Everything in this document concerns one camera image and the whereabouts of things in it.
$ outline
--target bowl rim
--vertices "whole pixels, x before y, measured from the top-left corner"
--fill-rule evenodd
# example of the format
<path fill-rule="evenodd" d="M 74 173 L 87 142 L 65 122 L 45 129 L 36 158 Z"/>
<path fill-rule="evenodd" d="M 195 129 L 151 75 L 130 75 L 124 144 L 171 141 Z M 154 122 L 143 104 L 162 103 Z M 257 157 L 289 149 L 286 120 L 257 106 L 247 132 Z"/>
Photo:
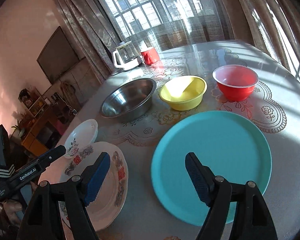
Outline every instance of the bowl rim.
<path fill-rule="evenodd" d="M 123 112 L 123 113 L 121 113 L 121 114 L 117 114 L 117 115 L 114 115 L 114 116 L 106 116 L 106 115 L 104 115 L 104 113 L 103 113 L 103 111 L 102 111 L 102 108 L 103 108 L 103 105 L 104 105 L 105 101 L 106 101 L 106 100 L 107 100 L 114 92 L 116 92 L 116 91 L 119 90 L 120 88 L 125 87 L 125 86 L 128 85 L 129 83 L 135 82 L 136 80 L 140 80 L 140 79 L 151 81 L 151 83 L 152 83 L 152 90 L 151 90 L 151 92 L 149 93 L 149 95 L 148 95 L 144 100 L 142 100 L 138 105 L 136 105 L 135 107 L 133 107 L 132 109 L 130 109 L 130 110 L 128 110 L 128 111 L 125 111 L 125 112 Z M 132 112 L 133 110 L 135 110 L 135 109 L 137 109 L 138 107 L 140 107 L 142 104 L 144 104 L 147 100 L 149 100 L 149 98 L 153 95 L 153 93 L 154 93 L 154 91 L 156 90 L 156 88 L 157 88 L 157 83 L 156 83 L 155 80 L 153 80 L 153 79 L 151 79 L 151 78 L 138 78 L 138 79 L 131 80 L 131 81 L 129 81 L 129 82 L 123 84 L 122 86 L 118 87 L 117 89 L 113 90 L 113 91 L 106 97 L 106 99 L 102 102 L 102 104 L 101 104 L 101 106 L 100 106 L 99 113 L 100 113 L 101 116 L 104 117 L 104 118 L 116 118 L 116 117 L 123 116 L 124 114 L 130 113 L 130 112 Z"/>
<path fill-rule="evenodd" d="M 254 82 L 252 85 L 248 85 L 248 86 L 232 86 L 232 85 L 228 85 L 228 84 L 225 84 L 225 83 L 223 83 L 223 82 L 220 82 L 220 81 L 216 78 L 216 71 L 217 71 L 217 70 L 219 70 L 219 69 L 221 69 L 221 68 L 225 68 L 225 67 L 233 67 L 233 66 L 235 66 L 235 67 L 243 67 L 243 68 L 246 68 L 246 69 L 249 69 L 250 71 L 252 71 L 252 72 L 255 74 L 256 78 L 257 78 L 256 82 Z M 255 85 L 258 83 L 258 81 L 259 81 L 259 76 L 258 76 L 258 74 L 257 74 L 255 71 L 253 71 L 251 68 L 246 67 L 246 66 L 242 66 L 242 65 L 236 65 L 236 64 L 232 64 L 232 65 L 224 65 L 224 66 L 221 66 L 221 67 L 216 68 L 216 69 L 212 72 L 212 77 L 213 77 L 213 79 L 214 79 L 215 81 L 217 81 L 219 84 L 224 85 L 224 86 L 226 86 L 226 87 L 232 87 L 232 88 L 249 88 L 249 87 L 253 87 L 253 86 L 255 86 Z"/>
<path fill-rule="evenodd" d="M 161 95 L 161 92 L 162 92 L 162 89 L 165 87 L 165 85 L 168 84 L 169 82 L 171 82 L 172 80 L 175 80 L 175 79 L 178 79 L 178 78 L 181 78 L 181 77 L 194 77 L 194 78 L 197 78 L 197 79 L 202 80 L 203 83 L 204 83 L 204 89 L 203 89 L 203 91 L 202 91 L 199 95 L 197 95 L 196 97 L 191 98 L 191 99 L 187 99 L 187 100 L 181 100 L 181 101 L 169 101 L 169 100 L 163 98 L 162 95 Z M 172 104 L 174 104 L 174 103 L 188 103 L 188 102 L 190 102 L 190 101 L 193 101 L 193 100 L 195 100 L 195 99 L 201 97 L 201 96 L 207 91 L 207 86 L 208 86 L 208 85 L 207 85 L 207 82 L 206 82 L 202 77 L 199 77 L 199 76 L 185 75 L 185 76 L 175 77 L 175 78 L 169 80 L 167 83 L 165 83 L 165 84 L 161 87 L 160 92 L 159 92 L 159 97 L 160 97 L 160 99 L 161 99 L 162 101 L 164 101 L 164 102 L 166 102 L 166 103 L 168 103 L 168 104 L 169 104 L 169 103 L 172 103 Z"/>

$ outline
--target hand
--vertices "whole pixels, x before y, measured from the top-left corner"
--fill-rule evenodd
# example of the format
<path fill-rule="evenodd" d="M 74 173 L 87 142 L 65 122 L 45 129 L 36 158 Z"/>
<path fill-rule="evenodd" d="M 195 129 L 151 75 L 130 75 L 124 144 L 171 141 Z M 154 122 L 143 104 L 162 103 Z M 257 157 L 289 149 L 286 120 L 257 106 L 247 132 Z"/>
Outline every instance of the hand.
<path fill-rule="evenodd" d="M 37 186 L 32 181 L 30 182 L 30 184 L 31 184 L 32 193 L 33 193 L 37 189 Z M 3 203 L 3 209 L 7 215 L 10 223 L 19 227 L 21 224 L 21 221 L 18 218 L 16 212 L 22 210 L 22 205 L 15 200 L 9 199 Z"/>

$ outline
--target red cup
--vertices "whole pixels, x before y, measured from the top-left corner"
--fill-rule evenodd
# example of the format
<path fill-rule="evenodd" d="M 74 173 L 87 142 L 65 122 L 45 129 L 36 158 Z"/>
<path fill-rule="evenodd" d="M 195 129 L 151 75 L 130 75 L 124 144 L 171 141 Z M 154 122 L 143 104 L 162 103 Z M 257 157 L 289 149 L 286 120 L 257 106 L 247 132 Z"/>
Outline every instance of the red cup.
<path fill-rule="evenodd" d="M 230 101 L 243 101 L 253 92 L 259 81 L 257 73 L 240 65 L 219 67 L 212 73 L 218 88 Z"/>
<path fill-rule="evenodd" d="M 146 65 L 152 65 L 160 60 L 159 55 L 154 47 L 149 47 L 141 51 L 141 55 Z"/>

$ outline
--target floral plate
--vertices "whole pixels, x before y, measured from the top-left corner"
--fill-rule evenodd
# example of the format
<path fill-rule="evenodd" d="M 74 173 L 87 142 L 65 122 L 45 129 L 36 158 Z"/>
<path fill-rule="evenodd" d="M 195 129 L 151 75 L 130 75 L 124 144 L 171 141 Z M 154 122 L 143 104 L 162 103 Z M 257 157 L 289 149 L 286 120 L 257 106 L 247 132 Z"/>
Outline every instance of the floral plate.
<path fill-rule="evenodd" d="M 68 136 L 64 146 L 67 159 L 75 156 L 79 149 L 94 143 L 98 135 L 98 123 L 94 119 L 89 119 L 79 124 Z"/>
<path fill-rule="evenodd" d="M 108 227 L 120 213 L 128 190 L 128 166 L 122 151 L 107 142 L 96 142 L 81 149 L 60 177 L 65 182 L 74 175 L 81 175 L 84 169 L 93 165 L 102 152 L 110 155 L 110 169 L 95 201 L 87 207 L 91 223 L 96 231 Z M 64 202 L 59 202 L 61 217 L 70 227 Z"/>

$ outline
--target stainless steel bowl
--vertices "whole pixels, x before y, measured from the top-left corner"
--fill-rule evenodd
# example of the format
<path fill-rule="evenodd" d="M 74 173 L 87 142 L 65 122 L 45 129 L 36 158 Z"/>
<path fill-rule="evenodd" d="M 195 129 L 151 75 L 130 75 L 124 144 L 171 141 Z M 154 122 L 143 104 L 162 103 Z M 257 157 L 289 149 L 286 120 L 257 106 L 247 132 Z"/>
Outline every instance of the stainless steel bowl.
<path fill-rule="evenodd" d="M 122 122 L 132 121 L 148 111 L 156 88 L 157 84 L 151 78 L 126 83 L 103 101 L 100 113 L 105 118 L 115 118 Z"/>

